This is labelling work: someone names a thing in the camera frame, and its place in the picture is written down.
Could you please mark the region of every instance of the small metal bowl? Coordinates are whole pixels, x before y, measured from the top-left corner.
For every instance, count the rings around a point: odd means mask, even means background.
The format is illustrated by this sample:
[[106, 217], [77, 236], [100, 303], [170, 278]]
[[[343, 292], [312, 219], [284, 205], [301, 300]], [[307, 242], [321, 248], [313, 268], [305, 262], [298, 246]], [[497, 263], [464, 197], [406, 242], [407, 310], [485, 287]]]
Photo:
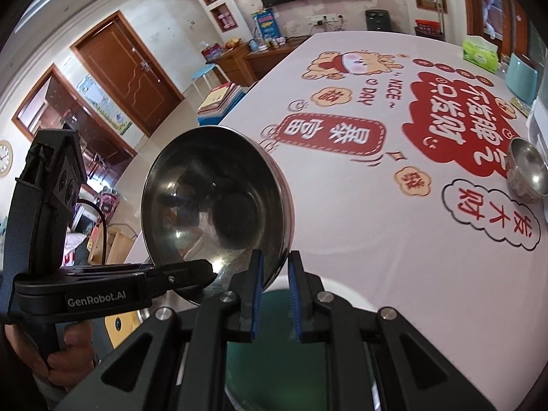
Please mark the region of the small metal bowl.
[[267, 152], [234, 130], [202, 126], [174, 139], [152, 165], [141, 222], [155, 265], [213, 265], [212, 284], [176, 290], [200, 304], [248, 268], [253, 249], [262, 251], [268, 287], [287, 258], [294, 216], [287, 182]]
[[508, 147], [508, 187], [521, 201], [533, 204], [548, 196], [548, 166], [525, 139], [514, 137]]

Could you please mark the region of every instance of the blue gripper pad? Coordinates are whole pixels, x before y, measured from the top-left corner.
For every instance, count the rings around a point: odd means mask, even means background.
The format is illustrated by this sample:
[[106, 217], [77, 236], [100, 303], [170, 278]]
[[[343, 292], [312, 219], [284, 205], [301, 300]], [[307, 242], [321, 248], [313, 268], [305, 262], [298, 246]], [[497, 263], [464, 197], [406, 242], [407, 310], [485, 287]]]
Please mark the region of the blue gripper pad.
[[301, 341], [302, 337], [302, 319], [301, 319], [301, 300], [299, 295], [299, 287], [297, 285], [297, 276], [295, 275], [295, 265], [291, 258], [289, 263], [289, 295], [291, 298], [291, 314], [293, 315], [293, 329], [297, 340]]
[[251, 319], [251, 339], [257, 338], [259, 332], [259, 318], [261, 315], [262, 279], [264, 277], [264, 257], [259, 258], [259, 270], [257, 271], [257, 285], [253, 296], [253, 318]]

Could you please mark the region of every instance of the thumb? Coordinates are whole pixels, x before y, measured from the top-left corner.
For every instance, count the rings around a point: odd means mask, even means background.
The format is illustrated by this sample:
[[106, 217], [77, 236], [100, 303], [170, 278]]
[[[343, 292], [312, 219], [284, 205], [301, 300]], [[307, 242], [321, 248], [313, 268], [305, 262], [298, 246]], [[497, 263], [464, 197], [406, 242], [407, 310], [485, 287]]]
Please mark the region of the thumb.
[[49, 371], [45, 361], [32, 345], [27, 335], [17, 324], [6, 325], [5, 336], [11, 344], [13, 351], [37, 376], [47, 378]]

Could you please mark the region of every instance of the red basket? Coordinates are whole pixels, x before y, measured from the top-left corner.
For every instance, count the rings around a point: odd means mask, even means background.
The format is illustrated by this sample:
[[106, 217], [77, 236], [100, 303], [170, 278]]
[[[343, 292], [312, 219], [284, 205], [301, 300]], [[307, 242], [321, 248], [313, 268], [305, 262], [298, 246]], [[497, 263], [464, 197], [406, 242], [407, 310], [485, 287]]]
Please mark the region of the red basket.
[[439, 22], [432, 20], [415, 20], [415, 22], [417, 29], [425, 34], [440, 35], [442, 32]]

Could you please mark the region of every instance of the stack of books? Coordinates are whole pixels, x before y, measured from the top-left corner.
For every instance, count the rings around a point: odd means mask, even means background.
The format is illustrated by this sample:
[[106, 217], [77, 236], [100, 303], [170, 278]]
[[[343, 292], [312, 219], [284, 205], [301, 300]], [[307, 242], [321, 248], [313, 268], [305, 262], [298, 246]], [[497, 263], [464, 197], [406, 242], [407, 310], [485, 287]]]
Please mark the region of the stack of books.
[[244, 95], [242, 87], [233, 82], [213, 88], [198, 107], [199, 124], [218, 125]]

